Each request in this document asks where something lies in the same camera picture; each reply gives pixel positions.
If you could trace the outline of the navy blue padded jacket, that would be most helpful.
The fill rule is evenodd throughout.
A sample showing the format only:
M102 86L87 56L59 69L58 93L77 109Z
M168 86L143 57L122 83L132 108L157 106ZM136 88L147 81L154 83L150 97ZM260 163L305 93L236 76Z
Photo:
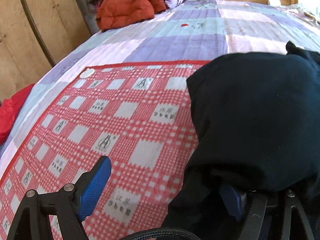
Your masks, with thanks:
M220 191L292 190L319 239L319 53L220 56L187 78L199 144L164 228L200 239L235 239L239 224Z

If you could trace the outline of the red checkered blanket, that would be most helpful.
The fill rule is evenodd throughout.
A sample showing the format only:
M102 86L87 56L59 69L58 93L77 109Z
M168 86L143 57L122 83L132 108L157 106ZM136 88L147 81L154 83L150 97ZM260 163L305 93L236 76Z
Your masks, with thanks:
M49 105L21 129L1 170L1 239L24 194L76 182L98 159L110 178L83 226L89 239L119 239L160 226L197 146L186 80L204 61L87 67L55 89Z

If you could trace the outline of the red garment at bedside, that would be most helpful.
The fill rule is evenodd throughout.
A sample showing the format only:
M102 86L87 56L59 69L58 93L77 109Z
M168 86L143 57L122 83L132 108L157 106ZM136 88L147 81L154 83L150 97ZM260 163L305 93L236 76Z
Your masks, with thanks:
M24 105L34 83L15 93L11 98L5 99L0 107L0 142L7 140L17 116Z

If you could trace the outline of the purple pink patchwork bed quilt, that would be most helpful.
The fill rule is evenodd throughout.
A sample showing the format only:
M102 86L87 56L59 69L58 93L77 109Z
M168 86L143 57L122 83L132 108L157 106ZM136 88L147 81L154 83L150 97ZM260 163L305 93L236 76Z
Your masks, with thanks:
M4 172L44 110L86 67L123 62L212 60L227 53L284 53L287 42L319 51L319 26L299 4L273 7L224 0L186 0L153 19L94 34L32 88L1 146Z

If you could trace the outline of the wooden wardrobe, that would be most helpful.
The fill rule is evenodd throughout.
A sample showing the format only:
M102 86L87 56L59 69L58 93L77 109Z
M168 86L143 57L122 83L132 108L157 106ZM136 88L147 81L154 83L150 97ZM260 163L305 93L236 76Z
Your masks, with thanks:
M39 81L90 36L76 0L1 0L1 99Z

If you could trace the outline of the small white box on bed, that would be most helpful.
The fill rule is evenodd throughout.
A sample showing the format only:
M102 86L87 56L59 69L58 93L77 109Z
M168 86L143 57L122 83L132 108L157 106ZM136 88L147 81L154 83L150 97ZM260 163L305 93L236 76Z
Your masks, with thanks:
M272 7L280 7L281 0L268 0L268 5L270 5Z

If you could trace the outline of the orange red puffer jacket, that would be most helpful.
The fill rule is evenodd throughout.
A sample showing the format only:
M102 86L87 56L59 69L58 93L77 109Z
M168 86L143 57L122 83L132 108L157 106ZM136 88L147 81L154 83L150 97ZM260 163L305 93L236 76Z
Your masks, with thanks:
M97 9L96 24L101 31L123 28L153 19L166 9L164 0L103 0Z

